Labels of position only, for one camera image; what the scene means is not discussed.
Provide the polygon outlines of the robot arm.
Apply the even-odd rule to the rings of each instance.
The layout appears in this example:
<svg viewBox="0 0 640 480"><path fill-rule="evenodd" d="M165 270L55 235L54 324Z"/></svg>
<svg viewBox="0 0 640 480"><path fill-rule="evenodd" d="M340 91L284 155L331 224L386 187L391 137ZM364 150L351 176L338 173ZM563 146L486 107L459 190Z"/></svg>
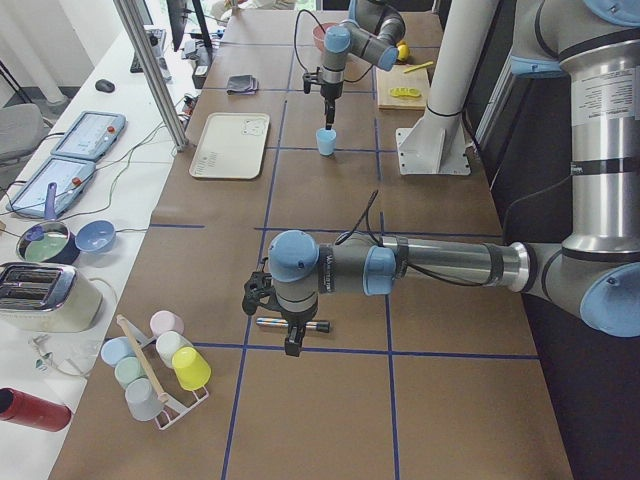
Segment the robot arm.
<svg viewBox="0 0 640 480"><path fill-rule="evenodd" d="M390 71L398 59L397 44L405 31L397 9L386 1L367 0L351 1L348 18L326 31L322 63L317 70L326 130L335 123L335 103L342 95L347 57L354 55Z"/></svg>
<svg viewBox="0 0 640 480"><path fill-rule="evenodd" d="M404 22L384 1L351 1L349 18L328 29L323 65L305 74L321 86L326 127L347 52L389 70ZM498 1L452 1L423 117L396 135L400 170L445 172L453 134ZM284 348L299 356L318 295L386 295L407 267L471 287L503 286L544 298L591 328L639 336L639 1L517 1L511 54L516 76L571 78L573 231L561 244L508 246L376 238L349 233L317 244L299 230L269 246L269 273L244 286L243 310L279 312Z"/></svg>

